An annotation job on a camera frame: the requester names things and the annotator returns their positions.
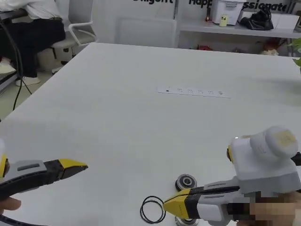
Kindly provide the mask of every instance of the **green plant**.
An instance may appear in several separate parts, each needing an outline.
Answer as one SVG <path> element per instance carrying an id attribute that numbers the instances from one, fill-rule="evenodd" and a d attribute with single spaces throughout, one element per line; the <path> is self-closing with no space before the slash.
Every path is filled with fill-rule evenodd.
<path id="1" fill-rule="evenodd" d="M 289 44 L 289 46 L 293 46 L 294 49 L 301 49 L 301 38 L 295 39 L 294 41 L 292 41 L 291 44 Z M 301 72 L 301 58 L 293 59 L 293 61 L 295 62 L 296 65 L 300 67 L 300 72 Z"/>

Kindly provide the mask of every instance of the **human hand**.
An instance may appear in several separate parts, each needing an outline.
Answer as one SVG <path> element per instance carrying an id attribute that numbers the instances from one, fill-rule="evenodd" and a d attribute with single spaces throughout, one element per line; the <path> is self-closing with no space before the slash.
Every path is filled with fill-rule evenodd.
<path id="1" fill-rule="evenodd" d="M 250 203 L 255 221 L 239 221 L 237 226 L 292 226 L 296 210 L 301 209 L 301 194 L 292 192 L 276 198 L 258 198 Z"/>
<path id="2" fill-rule="evenodd" d="M 21 206 L 21 201 L 13 198 L 8 198 L 0 202 L 0 215 L 4 210 L 17 210 Z"/>

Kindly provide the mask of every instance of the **white shirt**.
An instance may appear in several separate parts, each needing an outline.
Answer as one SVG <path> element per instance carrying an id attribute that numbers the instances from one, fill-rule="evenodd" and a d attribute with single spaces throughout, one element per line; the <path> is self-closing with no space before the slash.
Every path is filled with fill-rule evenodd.
<path id="1" fill-rule="evenodd" d="M 23 8 L 31 19 L 61 17 L 54 0 L 0 0 L 0 11 Z"/>

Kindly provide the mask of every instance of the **black pants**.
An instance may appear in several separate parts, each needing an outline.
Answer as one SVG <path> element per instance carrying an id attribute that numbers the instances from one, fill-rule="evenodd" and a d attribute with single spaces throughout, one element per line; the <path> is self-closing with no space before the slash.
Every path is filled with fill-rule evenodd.
<path id="1" fill-rule="evenodd" d="M 23 75 L 32 78 L 37 77 L 35 55 L 66 37 L 60 20 L 37 19 L 30 23 L 7 24 L 6 27 L 19 48 Z M 0 57 L 16 62 L 14 49 L 3 29 L 0 29 Z"/>

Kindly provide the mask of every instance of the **yellow figurine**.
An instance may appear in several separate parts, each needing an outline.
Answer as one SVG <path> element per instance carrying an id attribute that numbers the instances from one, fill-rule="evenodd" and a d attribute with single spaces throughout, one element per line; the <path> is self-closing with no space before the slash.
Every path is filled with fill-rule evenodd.
<path id="1" fill-rule="evenodd" d="M 221 16 L 220 27 L 226 27 L 228 24 L 228 19 L 229 19 L 229 16 L 227 14 L 223 14 Z"/>

